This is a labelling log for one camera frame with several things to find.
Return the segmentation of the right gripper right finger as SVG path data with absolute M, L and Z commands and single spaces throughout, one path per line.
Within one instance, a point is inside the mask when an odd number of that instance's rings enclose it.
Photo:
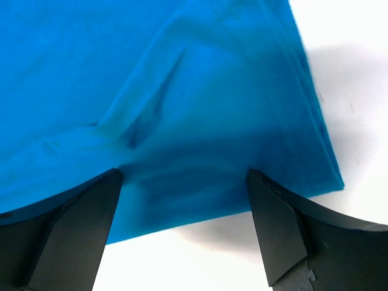
M 387 226 L 330 210 L 251 170 L 247 188 L 273 290 L 386 290 Z

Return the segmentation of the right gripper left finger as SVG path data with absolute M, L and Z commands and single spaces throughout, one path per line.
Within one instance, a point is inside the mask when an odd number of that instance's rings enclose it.
M 122 187 L 108 170 L 1 214 L 1 290 L 92 290 Z

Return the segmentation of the blue t-shirt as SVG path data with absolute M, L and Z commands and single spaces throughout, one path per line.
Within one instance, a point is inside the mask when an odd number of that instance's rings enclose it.
M 1 211 L 118 168 L 115 243 L 341 190 L 287 1 L 2 1 Z

